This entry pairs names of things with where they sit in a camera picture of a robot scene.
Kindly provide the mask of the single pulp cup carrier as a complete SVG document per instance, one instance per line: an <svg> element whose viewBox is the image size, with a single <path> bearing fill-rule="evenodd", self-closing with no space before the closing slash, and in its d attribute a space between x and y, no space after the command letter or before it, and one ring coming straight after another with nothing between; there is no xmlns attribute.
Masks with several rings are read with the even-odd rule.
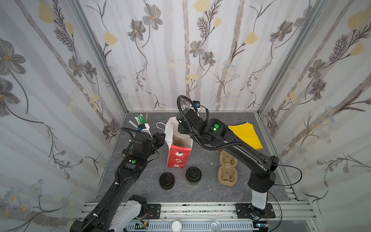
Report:
<svg viewBox="0 0 371 232"><path fill-rule="evenodd" d="M173 136L173 145L177 147L186 147L186 139L179 136Z"/></svg>

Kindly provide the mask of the red white paper bag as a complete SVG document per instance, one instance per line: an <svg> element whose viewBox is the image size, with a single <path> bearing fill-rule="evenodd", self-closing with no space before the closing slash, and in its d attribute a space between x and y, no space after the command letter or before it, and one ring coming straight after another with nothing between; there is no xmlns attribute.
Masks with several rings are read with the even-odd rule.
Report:
<svg viewBox="0 0 371 232"><path fill-rule="evenodd" d="M167 123L158 122L156 127L165 133L165 142L168 146L168 168L184 168L191 154L193 140L188 134L178 131L180 121L170 117Z"/></svg>

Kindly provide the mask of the black cup lid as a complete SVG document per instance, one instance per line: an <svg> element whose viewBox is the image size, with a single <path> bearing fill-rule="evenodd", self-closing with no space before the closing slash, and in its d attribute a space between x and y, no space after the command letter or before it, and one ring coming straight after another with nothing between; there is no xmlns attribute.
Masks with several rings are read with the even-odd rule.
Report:
<svg viewBox="0 0 371 232"><path fill-rule="evenodd" d="M185 173L187 181L200 181L202 178L202 172L197 167L190 167Z"/></svg>

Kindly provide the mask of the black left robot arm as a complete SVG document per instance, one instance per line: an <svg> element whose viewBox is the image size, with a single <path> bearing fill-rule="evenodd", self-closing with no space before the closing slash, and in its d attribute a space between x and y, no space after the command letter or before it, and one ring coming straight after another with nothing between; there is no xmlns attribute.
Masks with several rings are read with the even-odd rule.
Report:
<svg viewBox="0 0 371 232"><path fill-rule="evenodd" d="M148 165L147 159L166 144L166 134L156 132L150 135L125 127L120 130L128 133L130 140L122 162L114 171L114 181L95 208L83 220L74 221L71 232L123 232L133 219L147 213L146 199L136 195L121 210L118 208Z"/></svg>

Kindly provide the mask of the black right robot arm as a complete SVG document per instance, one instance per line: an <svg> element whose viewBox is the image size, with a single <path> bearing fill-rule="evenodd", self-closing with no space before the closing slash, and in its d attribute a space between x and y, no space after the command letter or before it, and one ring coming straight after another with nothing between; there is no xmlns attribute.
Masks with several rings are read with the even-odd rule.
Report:
<svg viewBox="0 0 371 232"><path fill-rule="evenodd" d="M252 190L252 200L248 214L253 220L262 218L266 214L267 193L275 185L279 158L255 150L222 121L203 120L198 113L200 105L187 96L178 96L176 104L178 132L189 135L203 149L226 151L251 170L248 186Z"/></svg>

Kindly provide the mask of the green wrapped straw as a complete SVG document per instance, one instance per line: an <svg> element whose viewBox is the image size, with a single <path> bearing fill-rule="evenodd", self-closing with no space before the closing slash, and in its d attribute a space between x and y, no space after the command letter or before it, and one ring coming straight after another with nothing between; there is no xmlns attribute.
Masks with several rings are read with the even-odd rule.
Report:
<svg viewBox="0 0 371 232"><path fill-rule="evenodd" d="M138 120L139 120L140 124L145 124L145 123L146 123L146 120L145 120L145 118L143 117L142 114L140 114L140 115L138 116Z"/></svg>

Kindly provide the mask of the stack of black cup lids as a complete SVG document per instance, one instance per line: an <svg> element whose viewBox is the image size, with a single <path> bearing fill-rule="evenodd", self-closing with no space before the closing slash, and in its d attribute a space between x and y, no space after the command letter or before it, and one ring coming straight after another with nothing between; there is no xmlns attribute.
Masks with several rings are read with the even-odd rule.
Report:
<svg viewBox="0 0 371 232"><path fill-rule="evenodd" d="M170 190L174 187L175 177L171 173L163 173L159 178L160 187L164 190Z"/></svg>

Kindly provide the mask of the yellow paper napkins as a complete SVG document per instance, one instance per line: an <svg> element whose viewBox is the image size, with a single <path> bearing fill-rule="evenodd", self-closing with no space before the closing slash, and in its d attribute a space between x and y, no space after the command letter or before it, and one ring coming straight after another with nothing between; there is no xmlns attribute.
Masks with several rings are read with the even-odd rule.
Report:
<svg viewBox="0 0 371 232"><path fill-rule="evenodd" d="M255 150L260 150L263 148L252 124L244 123L240 125L229 126L229 129L231 129L237 137L239 137L242 141L250 145Z"/></svg>

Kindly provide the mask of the stack of pulp cup carriers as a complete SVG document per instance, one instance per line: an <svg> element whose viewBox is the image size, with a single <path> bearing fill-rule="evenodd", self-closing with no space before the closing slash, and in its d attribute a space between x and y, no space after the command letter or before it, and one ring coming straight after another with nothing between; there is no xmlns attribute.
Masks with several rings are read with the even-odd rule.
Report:
<svg viewBox="0 0 371 232"><path fill-rule="evenodd" d="M237 183L238 172L235 169L237 159L226 151L221 151L219 155L220 167L217 173L217 180L220 184L232 187Z"/></svg>

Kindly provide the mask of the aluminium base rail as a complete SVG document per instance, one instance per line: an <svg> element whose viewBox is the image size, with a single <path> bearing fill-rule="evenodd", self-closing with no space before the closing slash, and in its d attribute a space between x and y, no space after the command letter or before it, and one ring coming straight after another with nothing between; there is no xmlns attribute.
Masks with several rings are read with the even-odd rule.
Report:
<svg viewBox="0 0 371 232"><path fill-rule="evenodd" d="M249 202L122 203L117 210L98 211L86 203L71 227L85 232L322 232L308 202L268 202L265 209Z"/></svg>

